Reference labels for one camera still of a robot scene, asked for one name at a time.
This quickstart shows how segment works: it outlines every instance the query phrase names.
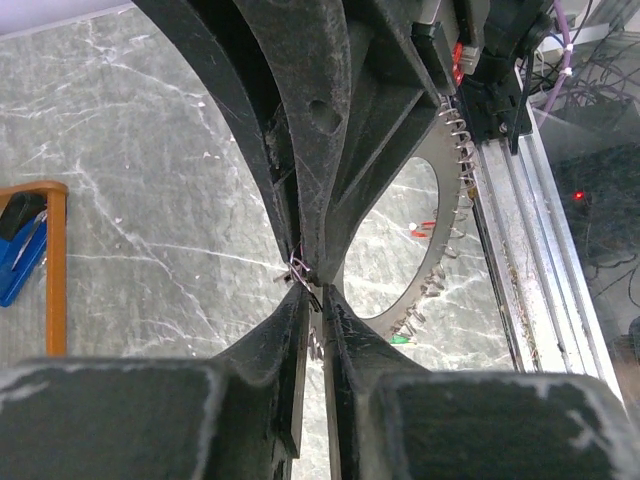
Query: marble floor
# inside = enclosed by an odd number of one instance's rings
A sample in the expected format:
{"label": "marble floor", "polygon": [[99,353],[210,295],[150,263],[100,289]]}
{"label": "marble floor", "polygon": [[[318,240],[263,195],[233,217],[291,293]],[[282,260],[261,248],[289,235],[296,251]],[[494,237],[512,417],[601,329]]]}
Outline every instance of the marble floor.
{"label": "marble floor", "polygon": [[[4,40],[0,71],[0,185],[47,178],[71,192],[71,354],[209,357],[273,311],[284,268],[257,187],[210,95],[139,10]],[[430,167],[412,159],[363,223],[345,267],[360,314],[410,281],[426,245],[408,224],[428,218],[402,205],[429,216],[436,195]],[[398,348],[431,369],[511,369],[477,230],[464,223],[445,292],[422,300],[416,344]],[[0,366],[43,354],[43,319],[40,267],[0,312]],[[312,364],[296,479],[329,476],[323,391]]]}

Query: orange wooden frame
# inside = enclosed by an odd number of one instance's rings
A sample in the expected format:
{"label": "orange wooden frame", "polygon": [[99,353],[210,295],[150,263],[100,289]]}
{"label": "orange wooden frame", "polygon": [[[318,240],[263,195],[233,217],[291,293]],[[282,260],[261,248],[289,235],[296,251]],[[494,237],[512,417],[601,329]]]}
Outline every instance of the orange wooden frame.
{"label": "orange wooden frame", "polygon": [[37,193],[47,198],[47,355],[67,354],[67,197],[69,189],[54,181],[0,188],[0,209],[14,193]]}

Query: metal extrusion profile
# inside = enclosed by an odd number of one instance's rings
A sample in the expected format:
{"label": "metal extrusion profile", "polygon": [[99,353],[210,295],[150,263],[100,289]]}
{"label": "metal extrusion profile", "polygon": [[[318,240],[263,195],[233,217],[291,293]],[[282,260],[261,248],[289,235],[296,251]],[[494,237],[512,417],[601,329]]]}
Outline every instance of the metal extrusion profile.
{"label": "metal extrusion profile", "polygon": [[586,374],[620,387],[538,129],[478,145],[477,213],[516,368]]}

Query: purple cable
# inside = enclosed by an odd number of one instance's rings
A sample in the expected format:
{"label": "purple cable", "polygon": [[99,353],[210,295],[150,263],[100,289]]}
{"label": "purple cable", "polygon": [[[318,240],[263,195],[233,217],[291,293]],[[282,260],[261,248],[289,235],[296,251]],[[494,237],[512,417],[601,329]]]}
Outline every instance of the purple cable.
{"label": "purple cable", "polygon": [[562,3],[560,3],[560,0],[553,0],[553,8],[555,9],[556,15],[558,17],[558,25],[560,25],[562,40],[564,42],[564,53],[562,55],[562,71],[558,75],[558,80],[556,80],[556,84],[553,86],[553,90],[549,94],[547,103],[544,106],[542,117],[540,117],[540,123],[538,124],[539,127],[542,126],[547,118],[547,115],[551,111],[553,104],[556,103],[556,99],[558,98],[558,94],[560,93],[560,89],[562,88],[562,84],[567,78],[567,74],[564,73],[564,71],[571,66],[571,49],[567,49],[567,46],[571,44],[571,36],[569,35],[569,23],[567,22],[567,16],[564,14],[564,9],[562,8]]}

